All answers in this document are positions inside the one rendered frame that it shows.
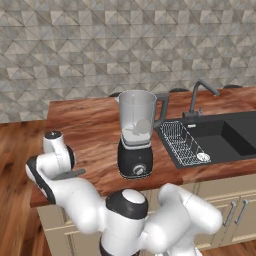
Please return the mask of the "blender control knob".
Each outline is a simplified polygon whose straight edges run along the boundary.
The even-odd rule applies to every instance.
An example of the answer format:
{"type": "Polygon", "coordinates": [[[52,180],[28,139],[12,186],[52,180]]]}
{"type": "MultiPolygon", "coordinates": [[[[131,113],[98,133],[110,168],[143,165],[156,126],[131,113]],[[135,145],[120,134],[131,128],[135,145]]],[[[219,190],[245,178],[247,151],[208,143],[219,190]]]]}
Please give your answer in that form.
{"type": "Polygon", "coordinates": [[[146,171],[146,166],[144,164],[137,164],[133,167],[133,173],[135,175],[142,175],[146,171]]]}

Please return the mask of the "cream cupboard door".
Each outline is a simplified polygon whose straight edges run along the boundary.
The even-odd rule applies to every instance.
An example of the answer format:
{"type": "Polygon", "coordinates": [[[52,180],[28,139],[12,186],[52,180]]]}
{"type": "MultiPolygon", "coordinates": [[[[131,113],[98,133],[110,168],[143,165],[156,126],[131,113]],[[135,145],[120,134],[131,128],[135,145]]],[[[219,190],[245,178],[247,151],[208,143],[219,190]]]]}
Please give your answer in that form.
{"type": "MultiPolygon", "coordinates": [[[[231,201],[234,201],[237,207],[239,197],[235,196],[235,197],[226,197],[226,198],[218,198],[215,200],[210,200],[210,203],[221,212],[223,217],[223,222],[226,220],[227,215],[231,209],[231,205],[230,205],[231,201]]],[[[222,239],[229,227],[229,225],[227,227],[224,227],[223,222],[222,222],[221,228],[217,233],[213,235],[201,234],[196,237],[195,245],[200,251],[212,249],[220,246],[222,239]]]]}
{"type": "Polygon", "coordinates": [[[249,203],[239,224],[236,225],[234,222],[235,229],[232,235],[233,243],[240,243],[256,239],[256,192],[246,194],[241,197],[237,208],[237,216],[235,217],[234,221],[239,216],[239,213],[243,207],[243,200],[245,199],[247,199],[249,203]]]}

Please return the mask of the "cream cupboard run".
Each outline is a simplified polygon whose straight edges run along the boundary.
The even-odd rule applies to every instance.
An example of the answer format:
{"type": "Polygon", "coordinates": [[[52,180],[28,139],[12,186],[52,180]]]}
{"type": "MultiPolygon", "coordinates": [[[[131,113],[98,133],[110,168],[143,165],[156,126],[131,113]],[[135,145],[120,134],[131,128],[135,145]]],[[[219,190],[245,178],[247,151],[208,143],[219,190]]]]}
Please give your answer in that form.
{"type": "Polygon", "coordinates": [[[100,232],[82,234],[57,205],[37,208],[52,256],[101,256],[100,232]]]}

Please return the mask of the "black blender base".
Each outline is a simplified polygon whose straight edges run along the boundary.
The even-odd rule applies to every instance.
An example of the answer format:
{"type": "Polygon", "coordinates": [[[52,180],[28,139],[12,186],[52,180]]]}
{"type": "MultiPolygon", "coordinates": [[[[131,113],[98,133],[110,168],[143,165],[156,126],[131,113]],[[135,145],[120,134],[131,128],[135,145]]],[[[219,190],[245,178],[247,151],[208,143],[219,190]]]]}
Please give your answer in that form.
{"type": "Polygon", "coordinates": [[[127,146],[120,138],[117,153],[117,164],[119,173],[126,179],[142,179],[148,177],[153,169],[153,151],[151,144],[143,146],[127,146]],[[133,167],[144,164],[146,171],[142,175],[135,175],[133,167]]]}

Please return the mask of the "clear blender lid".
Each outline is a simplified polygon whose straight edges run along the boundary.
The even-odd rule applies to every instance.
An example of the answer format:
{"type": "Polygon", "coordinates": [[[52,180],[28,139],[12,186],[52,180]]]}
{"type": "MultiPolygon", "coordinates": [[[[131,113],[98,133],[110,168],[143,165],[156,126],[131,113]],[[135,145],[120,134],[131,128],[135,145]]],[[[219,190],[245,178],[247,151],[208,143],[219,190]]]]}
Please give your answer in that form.
{"type": "Polygon", "coordinates": [[[145,90],[127,90],[122,92],[118,98],[120,100],[129,100],[132,97],[137,99],[146,99],[146,100],[156,100],[157,97],[155,94],[145,91],[145,90]]]}

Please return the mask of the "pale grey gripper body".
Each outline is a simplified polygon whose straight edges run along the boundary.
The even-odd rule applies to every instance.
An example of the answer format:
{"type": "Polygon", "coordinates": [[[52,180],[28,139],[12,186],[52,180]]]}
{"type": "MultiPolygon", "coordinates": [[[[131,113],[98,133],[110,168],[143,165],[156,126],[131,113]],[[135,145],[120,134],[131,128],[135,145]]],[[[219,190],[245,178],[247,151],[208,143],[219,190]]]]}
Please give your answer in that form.
{"type": "Polygon", "coordinates": [[[64,180],[64,179],[75,178],[84,173],[86,173],[85,169],[70,170],[68,172],[63,172],[63,173],[56,175],[55,177],[52,178],[52,180],[64,180]]]}

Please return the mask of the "clear blender jug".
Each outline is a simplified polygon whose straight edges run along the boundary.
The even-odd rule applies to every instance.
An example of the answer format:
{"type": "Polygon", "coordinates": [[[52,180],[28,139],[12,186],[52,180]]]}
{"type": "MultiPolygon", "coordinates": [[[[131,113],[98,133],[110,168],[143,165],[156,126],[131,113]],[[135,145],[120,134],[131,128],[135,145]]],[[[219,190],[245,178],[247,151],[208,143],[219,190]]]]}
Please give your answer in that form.
{"type": "Polygon", "coordinates": [[[152,131],[164,122],[170,95],[155,95],[156,100],[116,98],[119,104],[121,138],[127,146],[148,145],[152,131]]]}

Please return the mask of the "cream panel under sink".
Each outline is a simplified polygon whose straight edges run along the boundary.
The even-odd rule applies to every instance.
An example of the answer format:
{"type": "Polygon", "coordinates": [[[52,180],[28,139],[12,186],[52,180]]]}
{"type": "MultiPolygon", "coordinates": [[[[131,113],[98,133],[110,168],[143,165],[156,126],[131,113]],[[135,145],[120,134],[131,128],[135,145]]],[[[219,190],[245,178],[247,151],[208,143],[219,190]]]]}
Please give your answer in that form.
{"type": "Polygon", "coordinates": [[[256,174],[182,185],[201,198],[210,198],[256,190],[256,174]]]}

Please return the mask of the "dark grey tap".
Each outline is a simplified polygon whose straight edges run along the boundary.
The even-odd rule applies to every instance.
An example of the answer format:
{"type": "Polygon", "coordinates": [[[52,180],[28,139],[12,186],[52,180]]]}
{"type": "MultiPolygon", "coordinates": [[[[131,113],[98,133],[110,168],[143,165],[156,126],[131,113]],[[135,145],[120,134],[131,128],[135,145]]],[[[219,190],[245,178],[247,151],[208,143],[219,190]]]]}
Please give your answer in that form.
{"type": "Polygon", "coordinates": [[[219,96],[220,92],[213,88],[211,85],[209,85],[207,82],[203,81],[203,80],[198,80],[193,88],[193,92],[192,92],[192,99],[191,99],[191,103],[190,103],[190,108],[188,112],[183,112],[182,113],[182,117],[185,119],[193,119],[193,118],[197,118],[199,116],[202,116],[202,109],[199,109],[198,111],[195,111],[195,105],[196,105],[196,98],[197,98],[197,93],[198,93],[198,88],[200,86],[203,86],[204,88],[206,88],[207,90],[209,90],[214,96],[219,96]]]}

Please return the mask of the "black sink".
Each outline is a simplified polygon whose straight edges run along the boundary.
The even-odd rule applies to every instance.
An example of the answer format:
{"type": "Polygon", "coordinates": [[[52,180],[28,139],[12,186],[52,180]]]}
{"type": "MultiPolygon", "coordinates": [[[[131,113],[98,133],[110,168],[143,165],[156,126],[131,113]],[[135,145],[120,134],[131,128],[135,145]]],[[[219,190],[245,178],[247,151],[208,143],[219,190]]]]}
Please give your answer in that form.
{"type": "MultiPolygon", "coordinates": [[[[256,158],[256,111],[202,116],[192,121],[183,118],[165,121],[180,121],[210,156],[210,163],[199,165],[256,158]]],[[[160,137],[159,127],[156,133],[178,169],[199,166],[182,167],[160,137]]]]}

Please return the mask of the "silver sink drain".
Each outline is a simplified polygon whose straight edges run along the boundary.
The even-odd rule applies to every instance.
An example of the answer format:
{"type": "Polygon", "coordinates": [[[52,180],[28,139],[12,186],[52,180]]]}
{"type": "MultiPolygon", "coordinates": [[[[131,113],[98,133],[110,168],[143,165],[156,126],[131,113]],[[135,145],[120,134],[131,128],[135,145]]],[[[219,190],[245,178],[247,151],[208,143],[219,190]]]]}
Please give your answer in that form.
{"type": "Polygon", "coordinates": [[[197,154],[197,158],[201,161],[201,162],[210,162],[211,159],[210,159],[210,156],[206,153],[198,153],[197,154]]]}

